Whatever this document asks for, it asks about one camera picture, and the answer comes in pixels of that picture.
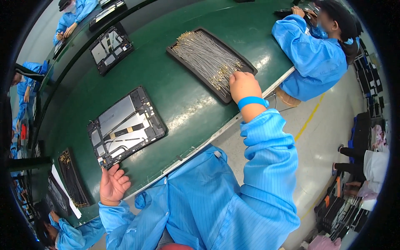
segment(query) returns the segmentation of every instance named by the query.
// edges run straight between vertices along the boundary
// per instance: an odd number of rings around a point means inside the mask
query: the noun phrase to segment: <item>green workbench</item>
[[[143,190],[178,167],[182,163],[178,157],[187,160],[240,117],[235,103],[221,104],[166,53],[166,47],[185,31],[202,26],[258,69],[256,79],[266,95],[293,70],[293,64],[271,35],[276,21],[273,11],[290,7],[290,2],[237,4],[232,0],[205,0],[166,14],[130,34],[136,50],[105,77],[100,76],[94,62],[86,65],[87,73],[54,117],[45,142],[46,155],[52,156],[58,168],[58,156],[71,147],[84,183],[98,202],[102,172],[86,126],[142,85],[168,128],[164,138],[120,164],[132,182],[126,196]],[[98,216],[98,205],[82,208],[81,212],[79,220],[70,216],[68,221],[77,226],[93,219]]]

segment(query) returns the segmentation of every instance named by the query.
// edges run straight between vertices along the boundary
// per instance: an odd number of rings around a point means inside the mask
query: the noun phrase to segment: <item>table edge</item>
[[[262,97],[266,98],[270,93],[274,91],[276,87],[278,87],[279,84],[283,82],[292,72],[294,72],[294,66],[292,66],[288,71],[286,71],[280,78],[278,78],[271,86],[269,86],[263,93]],[[205,146],[210,144],[212,141],[214,141],[218,136],[220,136],[222,133],[224,133],[226,130],[228,130],[233,124],[235,124],[238,120],[242,118],[242,114],[239,112],[236,116],[234,116],[229,122],[227,122],[222,128],[220,128],[217,132],[215,132],[208,140],[203,142],[200,146],[198,146],[195,150],[190,152],[183,160],[177,161],[174,164],[172,164],[169,168],[164,170],[162,174],[154,179],[153,181],[149,182],[147,185],[143,186],[141,189],[133,192],[132,194],[128,195],[127,197],[124,198],[124,200],[128,200],[131,197],[134,197],[138,193],[142,192],[143,190],[147,189],[150,187],[152,184],[156,183],[157,181],[161,180],[164,176],[166,176],[168,173],[172,172],[176,168],[178,168],[180,165],[188,161],[193,155],[195,155],[197,152],[202,150]]]

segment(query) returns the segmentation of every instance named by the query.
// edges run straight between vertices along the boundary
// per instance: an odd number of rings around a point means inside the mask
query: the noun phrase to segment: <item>ear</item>
[[[333,21],[333,26],[332,26],[332,30],[338,30],[339,29],[339,25],[337,21]]]

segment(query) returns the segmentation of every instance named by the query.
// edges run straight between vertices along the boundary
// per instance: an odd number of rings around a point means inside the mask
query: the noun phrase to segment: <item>chair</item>
[[[276,97],[279,97],[279,99],[286,105],[289,106],[289,108],[285,108],[284,110],[279,110],[279,112],[298,107],[301,103],[299,99],[296,99],[294,97],[289,96],[286,92],[284,92],[279,86],[274,89],[271,95],[267,96],[265,99],[267,100],[268,98],[275,97],[275,109],[278,105]]]

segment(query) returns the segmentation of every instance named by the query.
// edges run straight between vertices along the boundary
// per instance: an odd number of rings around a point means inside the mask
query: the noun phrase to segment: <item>blue wristband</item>
[[[239,110],[242,111],[242,108],[244,106],[246,106],[247,104],[251,104],[251,103],[258,103],[266,108],[268,108],[268,106],[270,105],[269,102],[263,98],[256,97],[256,96],[247,96],[238,102]]]

